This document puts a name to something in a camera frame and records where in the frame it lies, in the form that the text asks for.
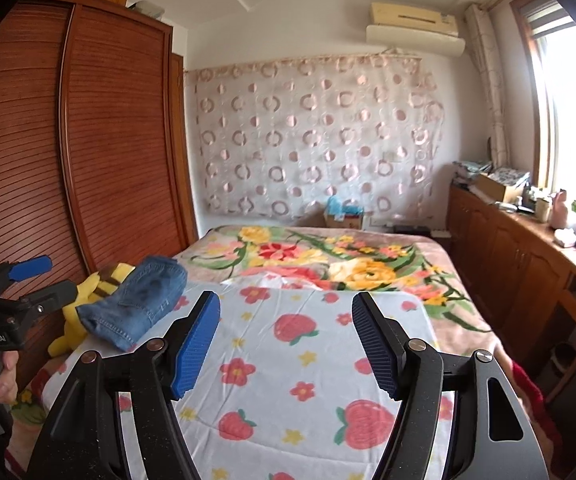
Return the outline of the left hand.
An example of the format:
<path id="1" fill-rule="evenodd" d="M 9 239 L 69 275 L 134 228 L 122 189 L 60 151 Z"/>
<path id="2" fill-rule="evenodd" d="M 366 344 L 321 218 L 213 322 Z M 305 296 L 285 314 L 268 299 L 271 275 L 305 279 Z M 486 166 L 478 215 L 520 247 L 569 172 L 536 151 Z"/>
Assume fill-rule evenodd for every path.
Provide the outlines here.
<path id="1" fill-rule="evenodd" d="M 16 366 L 18 352 L 5 351 L 1 355 L 2 369 L 0 372 L 0 404 L 11 405 L 18 394 L 16 384 Z"/>

